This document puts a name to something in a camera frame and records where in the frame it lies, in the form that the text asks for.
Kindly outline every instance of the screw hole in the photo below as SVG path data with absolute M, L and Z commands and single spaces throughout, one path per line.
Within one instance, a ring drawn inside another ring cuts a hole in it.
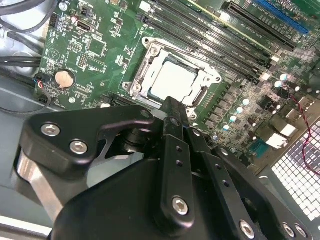
M 230 186 L 230 184 L 226 181 L 226 180 L 223 180 L 223 185 L 225 185 L 227 188 Z
M 174 125 L 176 125 L 176 126 L 179 126 L 180 124 L 179 124 L 179 122 L 175 119 L 175 118 L 171 118 L 171 122 L 174 124 Z
M 181 149 L 181 147 L 179 147 L 179 146 L 176 146 L 176 148 L 175 148 L 179 153 L 181 153 L 182 152 L 182 149 Z
M 175 161 L 175 164 L 178 166 L 178 167 L 183 167 L 183 162 L 182 161 L 180 161 L 180 160 L 177 160 L 177 161 Z
M 141 110 L 141 115 L 144 116 L 147 119 L 150 118 L 150 115 L 146 110 Z

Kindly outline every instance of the screw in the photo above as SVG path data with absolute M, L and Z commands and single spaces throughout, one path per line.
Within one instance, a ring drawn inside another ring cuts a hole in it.
M 60 134 L 60 128 L 54 124 L 45 124 L 41 127 L 41 132 L 49 137 L 55 137 Z
M 156 56 L 158 54 L 158 49 L 156 47 L 152 47 L 150 49 L 150 53 L 152 56 Z
M 172 200 L 172 206 L 174 210 L 180 215 L 186 215 L 188 213 L 187 203 L 180 197 L 175 197 Z
M 76 140 L 70 143 L 70 150 L 81 155 L 88 151 L 88 146 L 84 142 Z
M 299 225 L 296 224 L 295 228 L 304 238 L 307 238 L 307 234 L 306 234 L 305 230 L 302 229 L 302 227 L 300 227 Z
M 290 237 L 292 238 L 295 237 L 295 232 L 292 230 L 292 228 L 288 224 L 283 223 L 283 228 L 286 231 L 286 233 L 289 234 Z
M 196 135 L 197 137 L 200 136 L 200 132 L 198 132 L 198 130 L 193 129 L 193 133 L 194 133 L 194 135 Z
M 255 238 L 255 232 L 252 229 L 252 227 L 244 220 L 241 220 L 240 223 L 240 229 L 244 233 L 244 235 L 247 236 L 248 239 L 254 239 Z
M 65 12 L 68 10 L 68 5 L 65 3 L 65 2 L 60 2 L 59 3 L 59 9 L 62 11 L 62 12 Z
M 69 97 L 69 103 L 74 104 L 76 99 L 74 97 Z

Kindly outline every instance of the perforated metal panel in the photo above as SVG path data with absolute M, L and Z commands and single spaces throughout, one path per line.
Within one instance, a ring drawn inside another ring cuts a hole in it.
M 306 147 L 306 161 L 320 171 L 320 121 L 311 127 L 312 138 Z M 289 191 L 307 217 L 313 221 L 320 218 L 320 178 L 305 168 L 302 158 L 306 133 L 273 166 L 272 170 Z

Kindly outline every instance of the ram slot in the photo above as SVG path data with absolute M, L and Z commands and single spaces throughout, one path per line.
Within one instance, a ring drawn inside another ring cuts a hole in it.
M 170 9 L 168 9 L 167 7 L 161 7 L 162 11 L 160 11 L 159 9 L 157 9 L 155 11 L 155 16 L 161 16 L 162 18 L 168 20 L 168 21 L 174 21 L 173 18 L 171 17 L 169 19 L 169 16 L 176 16 L 176 13 Z M 210 45 L 214 45 L 212 46 L 213 48 L 219 48 L 221 49 L 221 45 L 216 44 L 214 42 L 212 42 L 210 40 L 210 38 L 214 39 L 215 41 L 220 42 L 220 44 L 224 45 L 225 49 L 228 49 L 228 52 L 225 52 L 225 55 L 229 55 L 229 57 L 231 58 L 237 58 L 237 60 L 240 60 L 243 62 L 243 64 L 247 65 L 247 67 L 250 67 L 253 64 L 256 64 L 258 66 L 261 67 L 266 67 L 268 65 L 267 62 L 258 59 L 257 57 L 255 57 L 254 55 L 250 55 L 247 52 L 245 52 L 242 48 L 240 48 L 239 46 L 237 46 L 236 44 L 234 44 L 232 41 L 224 39 L 223 37 L 219 36 L 217 33 L 211 31 L 203 31 L 201 29 L 199 29 L 195 24 L 193 24 L 191 21 L 183 19 L 182 17 L 180 18 L 181 21 L 175 21 L 172 22 L 172 24 L 178 25 L 180 26 L 180 28 L 186 30 L 188 33 L 193 34 L 194 36 L 197 35 L 200 38 L 202 38 L 201 40 L 203 40 L 204 42 L 210 44 Z
M 196 34 L 194 31 L 189 29 L 187 26 L 181 24 L 180 22 L 175 22 L 174 20 L 168 18 L 166 15 L 159 13 L 159 12 L 156 12 L 153 16 L 156 17 L 157 19 L 160 19 L 162 22 L 169 23 L 169 25 L 173 25 L 175 27 L 178 26 L 181 30 L 188 33 L 194 40 L 200 42 L 201 44 L 205 44 L 208 47 L 210 47 L 211 49 L 213 49 L 216 53 L 219 54 L 220 58 L 232 59 L 233 63 L 236 63 L 241 68 L 246 69 L 249 72 L 254 69 L 253 72 L 256 73 L 259 70 L 257 68 L 253 68 L 253 66 L 251 64 L 249 64 L 248 62 L 243 61 L 242 59 L 239 59 L 239 58 L 233 56 L 231 53 L 223 50 L 223 48 L 221 46 L 203 38 L 203 36 Z
M 213 53 L 207 51 L 203 47 L 198 46 L 196 43 L 190 41 L 189 39 L 186 39 L 186 37 L 183 37 L 183 36 L 177 34 L 176 32 L 170 31 L 168 28 L 161 26 L 161 24 L 159 22 L 156 22 L 156 21 L 153 21 L 153 20 L 147 18 L 145 20 L 145 23 L 147 23 L 150 27 L 152 27 L 158 31 L 161 31 L 161 32 L 168 34 L 171 38 L 177 39 L 178 41 L 180 41 L 181 43 L 186 45 L 188 48 L 190 48 L 194 52 L 198 52 L 198 53 L 204 55 L 205 57 L 210 59 L 210 61 L 212 61 L 213 63 L 216 63 L 218 65 L 218 67 L 223 69 L 224 71 L 232 72 L 232 73 L 238 75 L 238 77 L 242 77 L 244 79 L 252 78 L 252 76 L 250 75 L 249 72 L 244 71 L 244 69 L 239 69 L 238 67 L 225 61 L 224 59 L 220 58 L 219 56 L 214 55 Z
M 207 19 L 205 16 L 200 15 L 196 11 L 185 6 L 183 3 L 177 0 L 159 0 L 155 4 L 163 9 L 170 9 L 172 12 L 174 12 L 175 15 L 187 19 L 188 21 L 193 23 L 199 30 L 206 32 L 209 35 L 217 35 L 218 33 L 215 32 L 213 27 L 217 28 L 219 31 L 224 33 L 221 34 L 221 37 L 224 38 L 226 41 L 233 42 L 233 45 L 237 46 L 240 49 L 246 47 L 246 53 L 253 58 L 260 59 L 259 61 L 262 64 L 265 64 L 268 61 L 268 56 L 266 56 L 263 50 L 257 49 L 254 45 L 249 44 L 248 42 L 234 34 L 232 31 L 212 22 L 210 19 Z
M 289 38 L 283 36 L 280 32 L 274 30 L 232 1 L 225 4 L 224 11 L 288 51 L 292 52 L 297 47 Z

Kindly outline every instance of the mounting hole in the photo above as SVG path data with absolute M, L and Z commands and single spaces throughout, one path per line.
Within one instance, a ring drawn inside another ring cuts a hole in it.
M 180 125 L 180 123 L 177 121 L 177 119 L 175 119 L 175 118 L 173 118 L 173 117 L 171 117 L 171 122 L 172 122 L 174 125 L 176 125 L 176 126 L 179 126 L 179 125 Z
M 224 148 L 221 148 L 220 150 L 221 150 L 221 152 L 223 153 L 223 155 L 225 155 L 225 156 L 228 156 L 228 155 L 229 155 L 229 154 L 228 154 L 228 151 L 225 150 Z
M 176 146 L 175 149 L 176 149 L 179 153 L 182 152 L 182 149 L 181 149 L 181 147 L 179 147 L 179 146 Z
M 150 118 L 150 115 L 146 110 L 141 110 L 141 115 L 144 116 L 147 119 Z
M 176 164 L 178 167 L 183 167 L 183 166 L 184 166 L 183 162 L 180 161 L 180 160 L 175 161 L 175 164 Z
M 193 129 L 193 133 L 194 133 L 194 135 L 196 135 L 197 137 L 200 136 L 200 132 L 199 132 L 198 130 L 196 130 L 196 129 Z
M 225 185 L 227 188 L 230 186 L 230 184 L 229 184 L 226 180 L 223 180 L 222 183 L 223 183 L 223 185 Z

